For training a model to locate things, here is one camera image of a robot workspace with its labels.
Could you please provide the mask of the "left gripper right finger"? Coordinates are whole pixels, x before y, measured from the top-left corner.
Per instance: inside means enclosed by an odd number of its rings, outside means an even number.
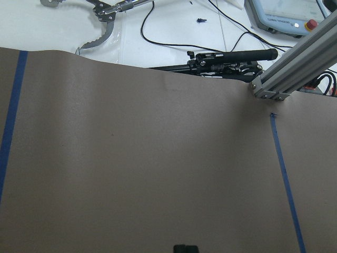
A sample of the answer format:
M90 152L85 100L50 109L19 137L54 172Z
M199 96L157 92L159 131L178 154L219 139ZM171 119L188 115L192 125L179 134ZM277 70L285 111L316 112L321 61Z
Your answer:
M199 248L196 245L186 245L186 253L199 253Z

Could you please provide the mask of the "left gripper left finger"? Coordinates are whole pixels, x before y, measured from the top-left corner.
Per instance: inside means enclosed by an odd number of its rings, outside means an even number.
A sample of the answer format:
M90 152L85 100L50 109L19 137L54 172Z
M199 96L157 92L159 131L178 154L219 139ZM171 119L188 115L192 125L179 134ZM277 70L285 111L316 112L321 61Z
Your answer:
M186 253L186 245L184 244L174 245L173 253Z

